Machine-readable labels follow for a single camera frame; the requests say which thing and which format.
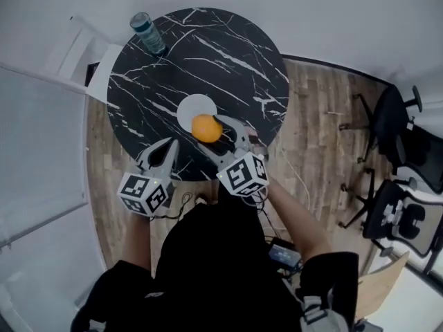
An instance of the black marble tabletop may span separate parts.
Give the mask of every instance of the black marble tabletop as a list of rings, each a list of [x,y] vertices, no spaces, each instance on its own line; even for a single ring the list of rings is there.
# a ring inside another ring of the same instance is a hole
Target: black marble tabletop
[[[117,139],[132,158],[172,136],[180,153],[172,178],[204,181],[217,168],[177,121],[180,102],[207,95],[218,114],[241,120],[269,145],[286,114],[289,85],[283,59],[249,20],[214,8],[190,8],[154,21],[169,53],[152,56],[134,36],[109,79],[108,114]],[[226,130],[217,146],[232,146]]]

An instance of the cable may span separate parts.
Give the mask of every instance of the cable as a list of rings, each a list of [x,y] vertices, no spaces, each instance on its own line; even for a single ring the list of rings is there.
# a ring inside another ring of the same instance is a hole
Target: cable
[[[176,215],[176,216],[154,215],[152,218],[150,218],[150,221],[153,221],[154,219],[177,219],[177,222],[180,221],[181,215],[183,214],[183,210],[185,209],[185,205],[188,204],[191,199],[192,199],[192,193],[186,192],[181,197],[181,207],[180,207],[178,215]]]
[[[286,160],[286,163],[290,166],[294,174],[297,176],[297,178],[300,180],[300,182],[303,184],[303,187],[305,187],[306,193],[307,193],[307,209],[309,210],[311,208],[311,197],[309,195],[309,190],[307,189],[307,186],[305,185],[305,182],[303,182],[303,179],[301,179],[300,175],[297,173],[297,171],[292,167],[291,163],[289,162],[288,158],[286,157],[286,154],[283,150],[282,146],[282,139],[281,137],[278,137],[278,147],[280,148],[284,159]]]
[[[258,214],[263,210],[264,208],[264,202],[266,202],[266,200],[268,199],[268,188],[264,188],[265,190],[265,195],[264,198],[262,197],[262,195],[259,192],[253,193],[251,196],[248,197],[241,197],[243,200],[243,203],[245,203],[246,205],[250,206],[250,207],[256,207],[258,210]],[[250,201],[248,201],[249,198],[252,198],[254,200],[253,203],[251,203]]]
[[[281,237],[280,237],[280,234],[278,233],[278,231],[277,231],[277,230],[274,228],[274,226],[272,225],[272,222],[271,222],[271,220],[269,219],[268,213],[266,213],[266,212],[264,211],[264,209],[262,209],[262,212],[263,212],[263,214],[265,215],[266,219],[268,219],[269,225],[271,226],[272,230],[274,231],[276,237],[280,239],[280,238],[281,238]]]
[[[287,231],[288,229],[286,229],[286,228],[276,228],[275,226],[273,227],[274,229],[276,229],[276,230],[284,230],[284,231]],[[271,226],[263,226],[263,230],[264,229],[272,229],[272,227]]]

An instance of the electronic device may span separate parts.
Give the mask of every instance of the electronic device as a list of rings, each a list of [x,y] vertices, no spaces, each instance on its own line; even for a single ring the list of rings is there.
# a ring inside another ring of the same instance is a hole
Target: electronic device
[[[290,272],[298,270],[301,264],[301,255],[291,242],[274,237],[269,244],[269,256],[277,269]]]

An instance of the black office chair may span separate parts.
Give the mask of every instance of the black office chair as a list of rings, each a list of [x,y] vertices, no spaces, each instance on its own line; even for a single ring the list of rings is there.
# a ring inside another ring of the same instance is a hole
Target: black office chair
[[[374,196],[375,171],[366,169],[366,173],[371,175],[368,198],[355,195],[363,202],[363,208],[348,223],[341,221],[338,225],[348,228],[367,212],[363,237],[371,239],[381,249],[382,256],[390,255],[393,248],[385,248],[377,240],[387,238],[405,243],[422,258],[433,251],[433,259],[436,259],[443,248],[443,203],[421,201],[399,186],[409,185],[414,189],[417,185],[414,178],[409,181],[385,180]],[[345,185],[341,189],[352,192]],[[402,210],[396,209],[399,202],[403,205]]]
[[[361,94],[353,95],[360,98],[363,108],[369,118],[369,125],[364,127],[370,130],[368,147],[365,155],[357,158],[358,163],[365,162],[371,149],[378,142],[379,153],[385,155],[392,163],[393,173],[406,166],[417,172],[426,184],[437,194],[443,192],[443,139],[438,138],[413,125],[410,122],[406,108],[418,106],[423,110],[420,94],[416,86],[413,87],[414,100],[404,102],[398,88],[394,85],[381,94],[372,114],[368,104]],[[340,124],[340,131],[347,129],[361,129],[350,123]]]

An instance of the chair leg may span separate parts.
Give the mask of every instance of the chair leg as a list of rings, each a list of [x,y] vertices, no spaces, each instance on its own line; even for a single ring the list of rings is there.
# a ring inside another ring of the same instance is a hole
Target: chair leg
[[[360,129],[369,129],[369,125],[357,125],[352,123],[341,123],[338,125],[338,130],[360,130]]]
[[[357,158],[357,163],[365,163],[368,159],[369,153],[375,144],[375,134],[373,132],[369,133],[368,146],[366,147],[366,152],[364,157]]]
[[[345,224],[344,222],[340,221],[338,223],[338,226],[340,226],[343,229],[347,229],[348,227],[350,227],[353,223],[355,223],[357,220],[359,220],[363,214],[365,214],[368,211],[368,208],[366,205],[364,205],[360,211],[354,215],[354,217],[350,220],[349,223]]]
[[[356,95],[352,95],[353,98],[359,98],[361,103],[363,104],[363,108],[365,109],[366,115],[368,116],[369,121],[372,120],[372,111],[370,110],[368,103],[366,103],[365,98],[361,93],[357,93]]]
[[[366,204],[366,202],[368,201],[367,199],[364,199],[362,196],[359,196],[358,194],[355,194],[355,192],[354,192],[354,190],[352,188],[346,187],[345,183],[342,183],[340,185],[340,189],[341,189],[342,192],[347,192],[347,193],[351,194],[352,196],[355,197],[355,199],[358,199],[363,204]]]
[[[377,240],[372,239],[371,242],[381,251],[380,257],[389,257],[393,252],[394,248],[391,247],[385,247],[381,243],[379,243]]]
[[[371,180],[369,184],[369,193],[368,193],[368,200],[371,201],[374,198],[375,170],[366,168],[365,171],[367,174],[371,175]]]

